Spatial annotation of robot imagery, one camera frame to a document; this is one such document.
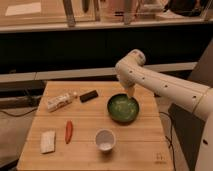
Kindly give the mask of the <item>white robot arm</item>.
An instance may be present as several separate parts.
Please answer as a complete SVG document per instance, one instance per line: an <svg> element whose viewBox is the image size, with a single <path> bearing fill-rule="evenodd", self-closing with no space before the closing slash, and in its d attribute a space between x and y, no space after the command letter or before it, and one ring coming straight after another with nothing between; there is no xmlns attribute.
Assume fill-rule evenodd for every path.
<svg viewBox="0 0 213 171"><path fill-rule="evenodd" d="M145 62L144 53L133 49L116 63L116 75L127 96L134 96L138 84L203 120L195 171L213 171L213 88L152 71L144 67Z"/></svg>

